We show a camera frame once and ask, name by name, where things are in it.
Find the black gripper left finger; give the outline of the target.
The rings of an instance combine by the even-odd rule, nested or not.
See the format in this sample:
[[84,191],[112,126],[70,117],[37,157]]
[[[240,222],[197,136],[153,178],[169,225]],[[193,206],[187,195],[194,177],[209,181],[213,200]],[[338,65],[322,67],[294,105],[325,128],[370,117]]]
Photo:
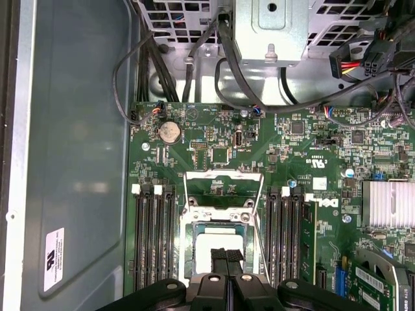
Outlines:
[[164,279],[123,297],[123,310],[225,310],[228,278],[225,249],[211,250],[211,267],[217,271],[197,277],[186,286],[176,279]]

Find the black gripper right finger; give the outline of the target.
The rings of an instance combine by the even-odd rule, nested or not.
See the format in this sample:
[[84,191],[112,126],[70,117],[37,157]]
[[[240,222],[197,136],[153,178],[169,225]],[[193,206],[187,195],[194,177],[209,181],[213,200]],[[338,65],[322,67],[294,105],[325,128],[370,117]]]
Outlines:
[[228,271],[243,310],[366,310],[358,302],[301,279],[287,279],[273,288],[258,275],[244,273],[243,260],[240,250],[227,250]]

